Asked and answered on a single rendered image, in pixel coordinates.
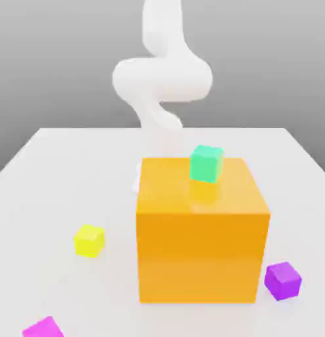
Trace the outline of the small green cube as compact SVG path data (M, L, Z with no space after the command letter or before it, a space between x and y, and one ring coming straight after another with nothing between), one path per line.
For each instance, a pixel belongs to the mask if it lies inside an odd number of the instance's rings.
M216 184L222 173L223 161L224 151L221 147L198 145L190 157L190 179Z

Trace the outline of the small yellow cube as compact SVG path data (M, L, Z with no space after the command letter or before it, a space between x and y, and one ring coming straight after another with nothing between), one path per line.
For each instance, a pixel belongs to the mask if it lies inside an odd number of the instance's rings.
M74 236L76 255L96 258L105 247L105 230L98 226L83 225Z

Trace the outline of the small purple cube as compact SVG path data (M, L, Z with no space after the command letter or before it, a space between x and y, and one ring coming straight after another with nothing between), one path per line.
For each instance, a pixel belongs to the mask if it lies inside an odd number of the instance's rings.
M269 265L266 268L264 285L276 301L299 295L302 278L289 262Z

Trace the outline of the small magenta cube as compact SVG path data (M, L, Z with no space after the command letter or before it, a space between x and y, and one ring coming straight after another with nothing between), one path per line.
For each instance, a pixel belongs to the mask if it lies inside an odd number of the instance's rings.
M22 331L22 337L64 337L52 316L48 316Z

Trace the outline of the large orange box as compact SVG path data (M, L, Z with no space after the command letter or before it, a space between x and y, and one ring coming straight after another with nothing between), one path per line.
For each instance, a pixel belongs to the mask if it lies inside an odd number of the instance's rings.
M253 303L270 211L240 158L215 184L189 177L188 158L145 158L136 237L142 303Z

